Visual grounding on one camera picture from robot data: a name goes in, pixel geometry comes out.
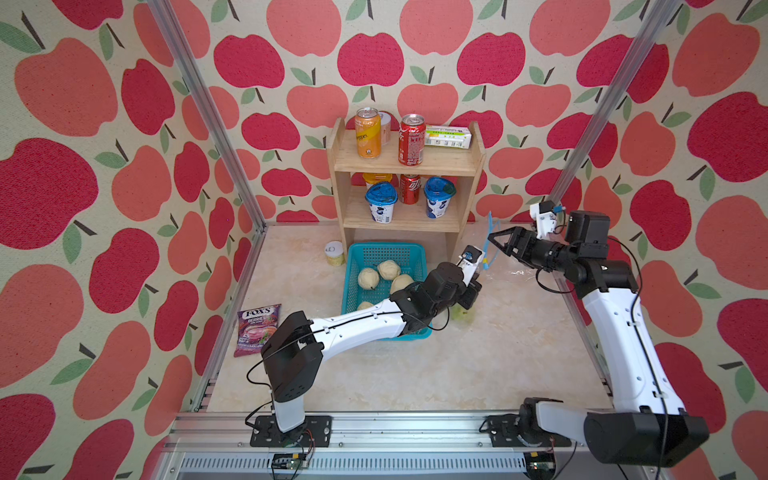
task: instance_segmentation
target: apple wallpaper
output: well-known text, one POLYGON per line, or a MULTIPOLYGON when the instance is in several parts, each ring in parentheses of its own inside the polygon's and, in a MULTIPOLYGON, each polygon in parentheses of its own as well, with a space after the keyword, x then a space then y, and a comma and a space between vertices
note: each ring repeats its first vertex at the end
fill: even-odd
POLYGON ((252 221, 146 3, 4 2, 0 41, 0 479, 147 478, 252 221))
MULTIPOLYGON (((471 219, 528 219, 652 6, 168 1, 271 222, 336 217, 326 139, 369 105, 477 121, 471 219)), ((6 3, 0 480, 145 479, 254 241, 246 193, 146 2, 6 3)), ((681 1, 563 198, 611 215, 658 355, 713 432, 678 480, 768 478, 766 13, 681 1)))
MULTIPOLYGON (((368 105, 431 124, 477 120, 488 164, 471 219, 527 220, 651 7, 192 1, 212 44, 198 66, 238 153, 261 165, 251 187, 273 222, 335 218, 326 138, 368 105)), ((768 478, 768 257, 748 247, 768 236, 766 13, 765 1, 680 2, 563 198, 567 210, 608 213, 612 236, 633 249, 659 357, 713 432, 675 469, 680 480, 768 478)), ((617 247, 611 257, 631 262, 617 247)))
MULTIPOLYGON (((478 121, 488 166, 470 220, 521 213, 553 187, 648 8, 626 10, 623 0, 192 2, 210 28, 194 28, 188 9, 177 9, 179 21, 190 22, 187 40, 241 160, 260 165, 250 185, 269 222, 336 218, 327 138, 337 118, 351 129, 368 105, 390 113, 393 129, 414 111, 430 124, 478 121), (205 41, 210 32, 207 52, 197 47, 201 31, 205 41)), ((669 60, 666 48, 654 54, 669 60)), ((649 81, 633 85, 636 102, 660 87, 657 63, 645 69, 649 81)), ((191 99, 183 114, 190 132, 207 138, 191 99)), ((616 148, 609 125, 594 161, 607 163, 616 148)), ((353 183, 364 184, 362 175, 353 183)), ((566 204, 580 201, 574 187, 566 204)))

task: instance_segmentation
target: shelf board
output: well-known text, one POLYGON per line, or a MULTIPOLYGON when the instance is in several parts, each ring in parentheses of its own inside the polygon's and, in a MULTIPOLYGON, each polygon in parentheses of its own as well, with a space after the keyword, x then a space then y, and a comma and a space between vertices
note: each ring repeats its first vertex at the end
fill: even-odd
POLYGON ((343 134, 339 153, 336 154, 334 170, 337 172, 368 172, 372 174, 414 174, 445 175, 454 177, 474 177, 477 161, 472 157, 472 149, 450 147, 424 147, 424 161, 420 165, 408 167, 397 159, 399 145, 398 132, 392 132, 392 139, 382 146, 379 158, 368 160, 357 154, 354 130, 343 134))
POLYGON ((406 205, 398 200, 395 204, 395 211, 392 213, 392 221, 378 223, 373 221, 371 217, 371 209, 366 201, 366 188, 351 187, 344 214, 344 227, 458 233, 461 229, 461 222, 455 201, 448 205, 448 210, 442 217, 428 218, 424 190, 422 190, 419 192, 419 201, 416 204, 406 205))

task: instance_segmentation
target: candy bag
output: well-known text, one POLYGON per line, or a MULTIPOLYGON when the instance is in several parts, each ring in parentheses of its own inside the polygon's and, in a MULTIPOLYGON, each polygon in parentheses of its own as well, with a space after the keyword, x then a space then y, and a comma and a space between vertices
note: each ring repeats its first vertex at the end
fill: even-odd
POLYGON ((279 303, 238 312, 235 356, 261 352, 266 341, 277 331, 277 318, 279 316, 279 303))

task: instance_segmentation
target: orange soda can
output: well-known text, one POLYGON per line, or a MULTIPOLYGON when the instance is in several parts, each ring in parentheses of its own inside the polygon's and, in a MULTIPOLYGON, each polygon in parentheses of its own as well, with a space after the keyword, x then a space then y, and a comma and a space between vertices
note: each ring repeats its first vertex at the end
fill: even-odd
POLYGON ((357 154, 362 158, 379 158, 382 153, 382 118, 373 107, 360 108, 355 116, 357 154))

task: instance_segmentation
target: marble floor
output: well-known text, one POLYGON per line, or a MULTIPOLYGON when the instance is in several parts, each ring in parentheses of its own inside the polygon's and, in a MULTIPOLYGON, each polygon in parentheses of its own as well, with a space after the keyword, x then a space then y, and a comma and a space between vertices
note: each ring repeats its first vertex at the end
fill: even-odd
MULTIPOLYGON (((461 242, 482 248, 485 233, 485 224, 470 224, 461 242)), ((346 265, 328 265, 323 252, 338 239, 336 224, 269 227, 243 309, 281 303, 281 320, 296 310, 308 318, 341 313, 346 265)), ((357 230, 355 240, 420 243, 430 269, 446 260, 441 233, 357 230)), ((610 408, 564 300, 541 289, 533 274, 500 254, 478 280, 483 288, 473 309, 445 330, 411 342, 367 343, 322 364, 305 395, 307 412, 515 409, 527 396, 610 408)), ((547 273, 540 279, 557 287, 547 273)), ((266 387, 245 380, 261 357, 234 358, 236 335, 208 412, 247 412, 269 401, 266 387)), ((251 378, 266 381, 263 367, 251 378)))

